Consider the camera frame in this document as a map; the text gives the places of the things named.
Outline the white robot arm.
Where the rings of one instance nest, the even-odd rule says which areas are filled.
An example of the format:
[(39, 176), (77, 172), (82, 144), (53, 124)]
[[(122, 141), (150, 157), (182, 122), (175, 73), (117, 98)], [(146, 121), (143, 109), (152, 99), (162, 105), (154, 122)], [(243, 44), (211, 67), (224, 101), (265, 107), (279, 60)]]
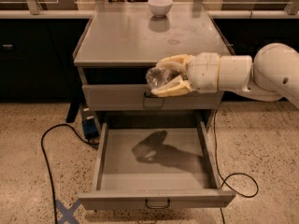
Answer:
[(299, 107), (299, 53), (281, 43), (262, 47), (254, 57), (215, 52), (167, 57), (147, 72), (146, 80), (158, 97), (230, 91), (265, 102), (285, 98)]

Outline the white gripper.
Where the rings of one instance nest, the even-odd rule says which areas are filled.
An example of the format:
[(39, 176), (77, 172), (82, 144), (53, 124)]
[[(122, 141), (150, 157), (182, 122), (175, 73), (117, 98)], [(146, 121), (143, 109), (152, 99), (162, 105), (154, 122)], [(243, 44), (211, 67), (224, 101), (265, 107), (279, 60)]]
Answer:
[(161, 59), (155, 67), (176, 76), (167, 81), (153, 79), (150, 83), (151, 93), (158, 97), (175, 97), (198, 92), (216, 92), (221, 56), (218, 53), (202, 52), (198, 55), (179, 54)]

